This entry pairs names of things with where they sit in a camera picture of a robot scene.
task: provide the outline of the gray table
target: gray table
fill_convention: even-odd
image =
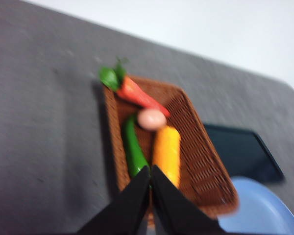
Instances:
[[[0,0],[0,235],[76,231],[117,193],[97,77],[116,56],[132,74],[184,88],[204,122],[258,132],[286,176],[270,188],[294,213],[289,86]]]

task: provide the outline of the egg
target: egg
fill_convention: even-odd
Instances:
[[[148,131],[156,131],[167,124],[167,119],[157,109],[143,109],[137,115],[138,124]]]

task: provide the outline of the carrot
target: carrot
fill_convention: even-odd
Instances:
[[[145,108],[158,109],[167,118],[170,117],[170,112],[163,107],[158,101],[146,94],[132,79],[127,75],[124,76],[121,87],[117,90],[120,98],[140,105]]]

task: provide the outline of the white wall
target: white wall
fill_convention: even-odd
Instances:
[[[294,88],[294,0],[28,0]]]

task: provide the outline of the green leaf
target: green leaf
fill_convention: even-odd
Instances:
[[[100,81],[113,91],[117,91],[120,88],[120,82],[113,69],[102,67],[99,71]]]
[[[120,61],[114,67],[114,72],[117,75],[119,83],[122,84],[124,76],[126,75],[126,69],[122,66]]]

